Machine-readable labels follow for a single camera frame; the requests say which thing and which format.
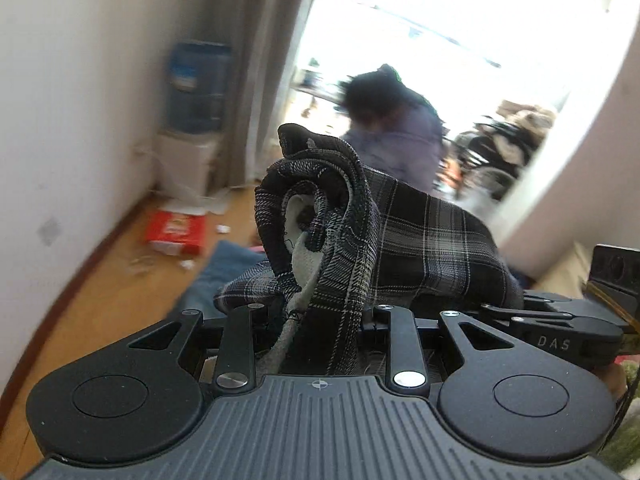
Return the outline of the black white plaid shirt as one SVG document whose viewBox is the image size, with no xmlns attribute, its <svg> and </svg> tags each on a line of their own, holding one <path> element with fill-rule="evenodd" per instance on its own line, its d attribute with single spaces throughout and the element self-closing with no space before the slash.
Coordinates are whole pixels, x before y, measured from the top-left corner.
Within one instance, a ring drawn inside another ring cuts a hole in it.
<svg viewBox="0 0 640 480">
<path fill-rule="evenodd" d="M 517 309 L 521 285 L 489 230 L 464 209 L 364 166 L 345 141 L 295 125 L 278 131 L 282 157 L 255 192 L 266 260 L 217 292 L 216 307 L 269 311 L 277 339 L 299 288 L 284 246 L 284 210 L 310 195 L 306 246 L 322 250 L 318 281 L 279 373 L 348 375 L 356 370 L 364 314 L 379 304 L 414 307 L 426 297 Z"/>
</svg>

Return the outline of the cream canvas tote bag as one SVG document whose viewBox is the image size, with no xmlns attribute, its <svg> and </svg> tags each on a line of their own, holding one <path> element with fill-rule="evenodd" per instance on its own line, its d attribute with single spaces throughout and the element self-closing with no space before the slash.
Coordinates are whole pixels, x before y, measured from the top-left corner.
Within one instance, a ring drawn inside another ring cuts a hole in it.
<svg viewBox="0 0 640 480">
<path fill-rule="evenodd" d="M 316 288 L 322 250 L 312 252 L 306 246 L 307 232 L 302 227 L 303 216 L 314 217 L 316 207 L 310 195 L 295 194 L 286 202 L 284 210 L 284 246 L 292 257 L 292 271 L 299 291 L 286 303 L 285 322 L 273 347 L 258 361 L 257 376 L 278 374 L 303 319 Z"/>
</svg>

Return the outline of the wheelchair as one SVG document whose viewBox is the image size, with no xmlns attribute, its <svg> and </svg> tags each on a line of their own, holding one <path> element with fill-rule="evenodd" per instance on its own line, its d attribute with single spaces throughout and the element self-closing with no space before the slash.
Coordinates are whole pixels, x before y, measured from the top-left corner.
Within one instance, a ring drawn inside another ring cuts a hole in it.
<svg viewBox="0 0 640 480">
<path fill-rule="evenodd" d="M 468 131 L 448 141 L 442 177 L 454 198 L 473 190 L 501 202 L 537 154 L 556 113 L 537 104 L 502 101 Z"/>
</svg>

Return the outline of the lavender puffer jacket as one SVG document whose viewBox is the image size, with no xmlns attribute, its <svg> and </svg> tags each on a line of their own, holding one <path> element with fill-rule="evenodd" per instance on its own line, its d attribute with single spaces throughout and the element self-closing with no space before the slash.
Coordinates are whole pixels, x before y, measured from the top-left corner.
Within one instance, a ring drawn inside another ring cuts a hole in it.
<svg viewBox="0 0 640 480">
<path fill-rule="evenodd" d="M 352 124 L 342 136 L 364 166 L 429 193 L 444 151 L 445 129 L 434 107 L 409 91 L 409 103 L 377 129 Z"/>
</svg>

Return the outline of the blue cloth on floor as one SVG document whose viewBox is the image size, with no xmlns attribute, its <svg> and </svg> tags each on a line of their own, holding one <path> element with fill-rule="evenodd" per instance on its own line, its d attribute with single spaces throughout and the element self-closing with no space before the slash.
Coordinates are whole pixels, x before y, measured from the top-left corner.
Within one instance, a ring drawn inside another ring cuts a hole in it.
<svg viewBox="0 0 640 480">
<path fill-rule="evenodd" d="M 180 295 L 170 313 L 183 310 L 199 310 L 204 320 L 224 318 L 226 315 L 215 307 L 214 297 L 225 284 L 238 278 L 243 272 L 266 260 L 263 252 L 221 240 L 215 247 L 208 263 L 196 279 Z"/>
</svg>

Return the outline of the red cardboard box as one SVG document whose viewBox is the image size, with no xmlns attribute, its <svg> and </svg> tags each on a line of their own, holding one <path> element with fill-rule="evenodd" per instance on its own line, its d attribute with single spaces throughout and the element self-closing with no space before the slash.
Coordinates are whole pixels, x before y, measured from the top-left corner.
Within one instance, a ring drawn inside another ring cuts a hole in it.
<svg viewBox="0 0 640 480">
<path fill-rule="evenodd" d="M 143 240 L 168 256 L 198 256 L 205 248 L 206 217 L 158 210 L 151 214 Z"/>
</svg>

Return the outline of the grey curtain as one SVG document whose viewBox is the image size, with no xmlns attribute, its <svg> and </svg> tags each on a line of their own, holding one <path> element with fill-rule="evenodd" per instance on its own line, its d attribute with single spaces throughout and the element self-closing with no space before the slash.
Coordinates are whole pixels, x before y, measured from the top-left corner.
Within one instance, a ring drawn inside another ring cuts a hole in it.
<svg viewBox="0 0 640 480">
<path fill-rule="evenodd" d="M 230 110 L 216 171 L 225 188 L 247 185 L 265 171 L 314 0 L 234 2 Z"/>
</svg>

